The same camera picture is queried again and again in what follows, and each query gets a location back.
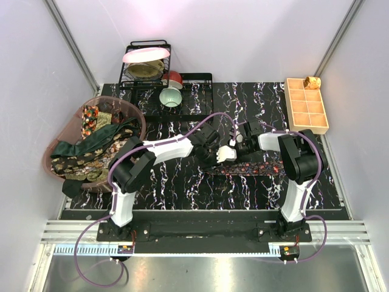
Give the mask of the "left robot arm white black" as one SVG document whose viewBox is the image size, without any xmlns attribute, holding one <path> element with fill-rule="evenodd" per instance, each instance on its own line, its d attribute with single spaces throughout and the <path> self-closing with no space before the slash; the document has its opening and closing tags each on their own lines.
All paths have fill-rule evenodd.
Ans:
<svg viewBox="0 0 389 292">
<path fill-rule="evenodd" d="M 151 169 L 173 159 L 195 157 L 204 167 L 213 167 L 220 141 L 219 133 L 209 124 L 186 135 L 178 134 L 159 141 L 127 140 L 109 164 L 108 183 L 112 186 L 113 224 L 110 234 L 119 241 L 131 235 L 136 192 L 148 182 Z"/>
</svg>

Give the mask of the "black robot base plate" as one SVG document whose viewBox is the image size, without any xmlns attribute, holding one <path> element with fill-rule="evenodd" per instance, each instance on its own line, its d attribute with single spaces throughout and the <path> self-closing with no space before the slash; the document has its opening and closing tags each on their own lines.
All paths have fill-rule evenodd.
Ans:
<svg viewBox="0 0 389 292">
<path fill-rule="evenodd" d="M 270 243 L 310 243 L 307 223 L 279 235 L 276 210 L 135 210 L 133 220 L 118 228 L 112 220 L 100 223 L 100 242 L 135 241 L 137 254 L 264 254 Z"/>
</svg>

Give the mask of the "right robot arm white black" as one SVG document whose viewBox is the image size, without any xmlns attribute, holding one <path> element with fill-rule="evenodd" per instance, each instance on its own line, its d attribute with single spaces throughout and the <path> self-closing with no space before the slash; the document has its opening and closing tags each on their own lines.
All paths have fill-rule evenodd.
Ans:
<svg viewBox="0 0 389 292">
<path fill-rule="evenodd" d="M 276 234 L 283 241 L 292 240 L 298 233 L 295 223 L 306 219 L 306 206 L 313 186 L 328 162 L 310 129 L 278 131 L 265 124 L 246 122 L 244 134 L 235 149 L 238 156 L 256 151 L 277 151 L 281 156 L 284 172 L 289 180 L 286 199 L 281 207 L 283 222 L 276 225 Z"/>
</svg>

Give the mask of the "dark floral red-dotted tie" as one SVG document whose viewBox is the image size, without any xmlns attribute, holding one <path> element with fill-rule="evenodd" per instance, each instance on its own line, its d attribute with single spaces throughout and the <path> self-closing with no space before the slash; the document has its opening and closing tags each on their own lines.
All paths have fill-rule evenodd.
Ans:
<svg viewBox="0 0 389 292">
<path fill-rule="evenodd" d="M 286 174 L 281 161 L 221 164 L 207 172 L 211 175 L 230 176 L 284 176 Z"/>
</svg>

